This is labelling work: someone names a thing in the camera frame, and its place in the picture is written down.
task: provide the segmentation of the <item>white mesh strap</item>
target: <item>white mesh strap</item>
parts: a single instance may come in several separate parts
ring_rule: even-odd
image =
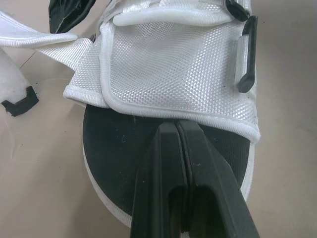
[[[153,21],[214,26],[233,19],[226,11],[223,0],[113,0],[104,11],[102,20],[107,22],[112,17],[113,22],[121,26]],[[101,37],[97,38],[82,60],[64,91],[64,97],[97,107],[108,107],[100,86],[100,48]]]
[[[243,27],[240,22],[216,27],[103,24],[105,101],[120,113],[190,119],[256,143],[260,133],[255,86],[244,94],[235,85],[236,71],[238,78],[246,64]],[[242,53],[237,55],[239,41]]]

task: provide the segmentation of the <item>black plastic clip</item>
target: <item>black plastic clip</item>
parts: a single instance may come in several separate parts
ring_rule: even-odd
[[[258,25],[258,17],[250,16],[242,32],[243,36],[249,35],[249,45],[248,45],[247,72],[241,78],[240,82],[237,85],[240,93],[249,92],[255,83],[257,25]]]
[[[239,21],[248,20],[250,13],[245,10],[236,0],[226,0],[226,6],[231,15]]]
[[[19,102],[13,104],[7,100],[4,100],[1,104],[4,106],[5,110],[10,113],[13,117],[26,113],[32,107],[38,103],[34,89],[32,86],[26,88],[26,97]]]
[[[259,238],[231,167],[193,121],[161,124],[137,174],[130,238]]]

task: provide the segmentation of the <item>beige floor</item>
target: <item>beige floor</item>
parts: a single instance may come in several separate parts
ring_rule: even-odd
[[[88,35],[105,5],[98,0],[72,31]],[[47,6],[43,0],[0,0],[1,9],[46,32]],[[262,138],[248,206],[263,238],[315,238],[317,1],[254,1],[253,10],[260,17]],[[31,50],[6,50],[40,102],[17,118],[0,109],[0,237],[128,238],[129,230],[103,206],[85,171],[84,108],[62,97],[73,72]]]

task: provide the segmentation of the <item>black plastic tab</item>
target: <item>black plastic tab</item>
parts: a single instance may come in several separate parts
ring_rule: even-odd
[[[187,189],[175,124],[163,123],[137,173],[131,238],[179,238]]]
[[[236,0],[226,0],[226,6],[231,15],[239,21],[248,20],[250,14]]]
[[[38,103],[37,98],[32,86],[26,88],[26,97],[19,102],[13,104],[7,100],[3,101],[1,104],[5,107],[5,110],[10,113],[13,117],[26,113],[32,107]]]
[[[241,78],[240,82],[237,85],[240,93],[249,92],[255,83],[257,25],[258,25],[258,17],[250,16],[242,32],[242,35],[249,35],[249,45],[248,45],[247,72]]]
[[[192,121],[177,128],[191,194],[191,238],[259,238],[231,167]]]

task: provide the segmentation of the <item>black footbed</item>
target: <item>black footbed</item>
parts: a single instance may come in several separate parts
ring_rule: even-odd
[[[84,153],[103,193],[132,215],[135,178],[160,124],[173,119],[135,117],[87,105],[83,125]],[[200,126],[226,159],[241,186],[247,168],[250,141],[232,132]]]

